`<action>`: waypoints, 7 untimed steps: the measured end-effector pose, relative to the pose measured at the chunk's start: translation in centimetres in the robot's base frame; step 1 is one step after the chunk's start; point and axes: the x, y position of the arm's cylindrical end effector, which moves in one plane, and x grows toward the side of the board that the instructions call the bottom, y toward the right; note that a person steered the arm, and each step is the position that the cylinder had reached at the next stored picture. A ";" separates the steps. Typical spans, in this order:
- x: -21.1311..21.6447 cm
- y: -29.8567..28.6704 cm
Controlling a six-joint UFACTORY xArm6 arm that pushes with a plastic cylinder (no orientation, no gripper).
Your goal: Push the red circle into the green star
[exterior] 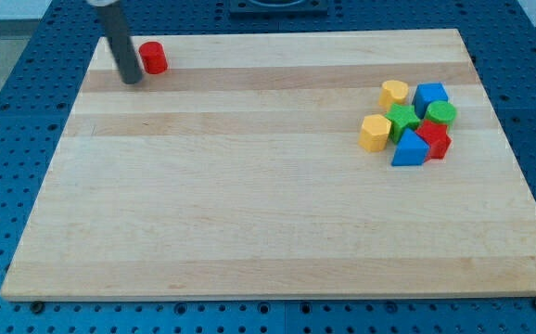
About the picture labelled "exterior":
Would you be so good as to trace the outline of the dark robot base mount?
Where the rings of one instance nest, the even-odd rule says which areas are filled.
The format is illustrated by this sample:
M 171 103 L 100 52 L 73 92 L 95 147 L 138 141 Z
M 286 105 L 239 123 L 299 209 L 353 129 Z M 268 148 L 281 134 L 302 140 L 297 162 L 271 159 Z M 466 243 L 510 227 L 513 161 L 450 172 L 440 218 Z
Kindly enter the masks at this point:
M 228 0 L 231 15 L 326 14 L 329 0 Z

